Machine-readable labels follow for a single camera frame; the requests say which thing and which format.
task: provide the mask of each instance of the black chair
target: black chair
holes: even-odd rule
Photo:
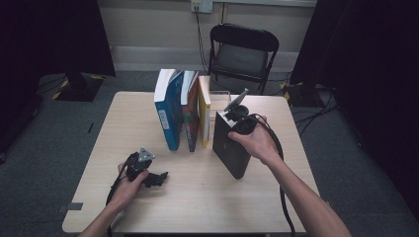
[[[280,43],[271,33],[233,24],[220,24],[210,31],[209,75],[258,82],[263,95]]]

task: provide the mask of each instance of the hand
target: hand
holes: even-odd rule
[[[119,171],[121,171],[123,166],[124,164],[120,164],[118,166]],[[147,176],[148,171],[143,171],[136,177],[135,180],[130,182],[126,177],[126,170],[123,170],[123,173],[121,174],[121,177],[123,177],[123,179],[121,179],[120,183],[118,184],[118,188],[112,196],[112,199],[109,202],[109,204],[116,205],[119,211],[126,208],[126,206],[133,200],[133,198],[135,198],[141,186],[141,182]]]
[[[260,122],[265,123],[266,117],[259,118]],[[228,137],[239,142],[247,152],[267,165],[270,159],[279,159],[277,146],[269,132],[260,123],[257,123],[252,133],[241,135],[231,131]]]

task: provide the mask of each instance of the human arm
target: human arm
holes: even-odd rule
[[[268,166],[309,236],[351,236],[336,212],[287,166],[278,154],[274,140],[261,124],[257,124],[249,135],[230,132],[228,136]]]
[[[123,168],[123,164],[119,165],[119,170]],[[112,224],[115,217],[124,210],[130,202],[135,198],[139,191],[142,181],[148,176],[148,171],[141,172],[135,180],[130,182],[127,178],[121,179],[114,195],[108,205],[99,213],[99,215],[87,226],[79,235],[80,237],[104,236],[108,227]]]

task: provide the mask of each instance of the table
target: table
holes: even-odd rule
[[[287,164],[318,193],[287,101],[282,97],[246,96],[242,105],[265,115],[281,140]],[[251,158],[244,177],[235,180],[212,151],[197,143],[189,152],[181,134],[178,151],[169,151],[153,103],[153,93],[115,95],[62,228],[81,232],[105,207],[117,166],[144,147],[156,158],[155,174],[169,172],[162,187],[141,187],[137,198],[114,221],[123,233],[277,233],[290,232],[280,202],[280,189],[270,170]],[[288,202],[297,232],[305,232]]]

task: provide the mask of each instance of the yellow book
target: yellow book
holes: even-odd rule
[[[201,143],[207,147],[210,140],[210,77],[200,76],[198,79]]]

